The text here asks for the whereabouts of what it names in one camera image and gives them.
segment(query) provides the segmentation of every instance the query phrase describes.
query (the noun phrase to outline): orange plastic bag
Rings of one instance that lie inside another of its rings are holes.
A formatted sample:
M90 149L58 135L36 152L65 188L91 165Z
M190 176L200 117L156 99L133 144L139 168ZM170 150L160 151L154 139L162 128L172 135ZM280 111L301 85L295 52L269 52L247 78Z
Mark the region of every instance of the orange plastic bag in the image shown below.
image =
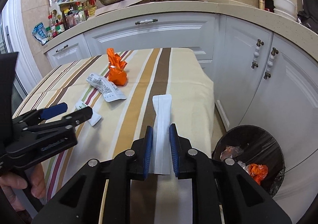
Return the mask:
M266 165L249 164L248 172L250 176L260 185L260 181L264 180L268 173Z
M107 48L107 55L109 61L109 75L108 80L115 85L123 86L127 81L127 73L124 71L127 63L121 61L121 57L114 53L113 48Z

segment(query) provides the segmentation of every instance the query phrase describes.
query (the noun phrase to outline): white snack wrapper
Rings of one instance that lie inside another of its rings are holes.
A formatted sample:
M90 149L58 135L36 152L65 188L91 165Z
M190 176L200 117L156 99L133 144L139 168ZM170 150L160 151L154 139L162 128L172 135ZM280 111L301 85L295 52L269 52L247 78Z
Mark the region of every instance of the white snack wrapper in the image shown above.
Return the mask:
M86 105L82 100L79 100L76 104L75 104L75 107L77 110L80 110L82 108L85 108L85 107L88 107L88 105ZM94 110L93 110L93 114L92 114L92 117L91 119L88 120L89 124L91 126L94 126L99 120L101 119L101 115L96 113Z
M171 116L170 94L152 97L156 118L153 128L152 152L149 173L170 175L171 149L169 138Z
M120 91L117 86L105 77L95 73L91 73L86 81L97 88L107 102L112 102L118 99L126 99L126 96Z

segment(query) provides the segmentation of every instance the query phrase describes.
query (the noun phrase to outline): white door frame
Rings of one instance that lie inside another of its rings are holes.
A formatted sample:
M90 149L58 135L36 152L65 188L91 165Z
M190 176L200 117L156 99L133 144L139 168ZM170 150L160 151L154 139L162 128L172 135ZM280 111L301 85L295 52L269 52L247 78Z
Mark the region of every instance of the white door frame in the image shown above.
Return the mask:
M16 75L25 91L29 94L42 79L42 75L35 63L28 40L26 39L22 20L21 0L7 1L2 11L2 26L7 51L19 52L16 62ZM6 26L8 26L10 40L7 37Z

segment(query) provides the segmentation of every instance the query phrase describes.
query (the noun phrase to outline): trash can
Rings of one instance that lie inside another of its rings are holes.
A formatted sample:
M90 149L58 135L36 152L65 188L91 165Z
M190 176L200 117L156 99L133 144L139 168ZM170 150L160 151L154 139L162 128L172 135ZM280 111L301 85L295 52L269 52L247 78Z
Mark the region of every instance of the trash can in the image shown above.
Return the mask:
M285 163L283 153L273 136L253 125L234 127L218 141L212 158L220 161L226 146L240 146L243 153L233 159L242 161L246 166L252 163L266 165L268 174L261 181L261 186L272 197L278 192L284 180Z

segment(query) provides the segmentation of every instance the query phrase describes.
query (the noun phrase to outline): finger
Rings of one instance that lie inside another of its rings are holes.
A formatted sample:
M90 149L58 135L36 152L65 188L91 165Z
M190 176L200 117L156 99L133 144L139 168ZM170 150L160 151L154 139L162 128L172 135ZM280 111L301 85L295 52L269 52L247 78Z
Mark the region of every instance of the finger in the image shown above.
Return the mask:
M10 186L15 189L25 189L28 187L28 183L20 176L8 172L0 177L1 187L3 185Z
M44 172L41 164L37 164L31 174L31 184L34 186L39 186L41 183L45 184Z
M25 210L15 193L12 191L11 187L5 185L2 185L1 187L9 203L16 212Z
M45 189L45 182L41 182L38 186L32 186L31 188L31 194L36 197L39 198L41 195L41 192Z
M46 193L47 193L47 190L44 188L44 189L42 190L42 192L40 193L40 195L38 196L38 199L44 198L45 195L46 195Z

